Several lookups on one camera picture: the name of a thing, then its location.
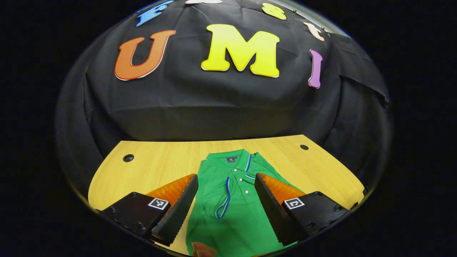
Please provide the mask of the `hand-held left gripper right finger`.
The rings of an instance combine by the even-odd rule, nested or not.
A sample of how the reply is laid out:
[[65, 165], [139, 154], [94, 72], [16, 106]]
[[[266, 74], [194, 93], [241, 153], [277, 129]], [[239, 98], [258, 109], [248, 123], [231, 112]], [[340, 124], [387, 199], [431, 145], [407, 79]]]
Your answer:
[[349, 212], [320, 191], [306, 194], [263, 173], [256, 174], [255, 189], [283, 246], [312, 237]]

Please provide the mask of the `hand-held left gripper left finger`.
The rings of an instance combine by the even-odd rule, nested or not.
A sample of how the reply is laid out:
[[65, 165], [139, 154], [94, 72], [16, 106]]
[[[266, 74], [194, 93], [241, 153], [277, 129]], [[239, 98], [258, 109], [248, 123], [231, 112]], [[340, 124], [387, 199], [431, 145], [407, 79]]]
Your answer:
[[199, 188], [197, 174], [147, 194], [131, 192], [101, 214], [135, 235], [170, 246], [178, 235]]

